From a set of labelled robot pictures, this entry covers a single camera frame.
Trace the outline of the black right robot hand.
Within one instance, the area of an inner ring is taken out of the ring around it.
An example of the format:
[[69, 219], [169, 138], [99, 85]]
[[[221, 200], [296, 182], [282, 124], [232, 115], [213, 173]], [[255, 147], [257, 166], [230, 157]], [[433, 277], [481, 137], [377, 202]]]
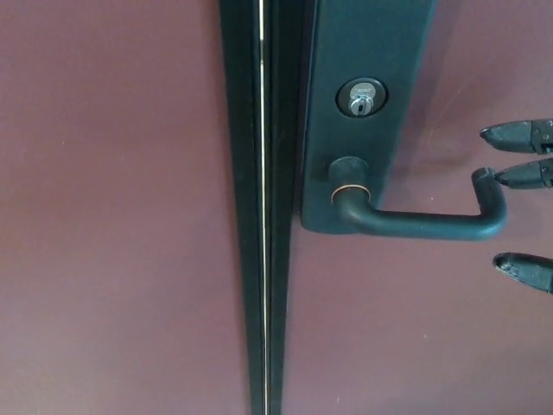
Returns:
[[[509, 189], [552, 187], [552, 120], [534, 119], [488, 126], [480, 136], [494, 149], [541, 155], [541, 160], [501, 170], [495, 180]], [[532, 289], [552, 293], [552, 260], [519, 252], [502, 252], [493, 266], [511, 279]]]

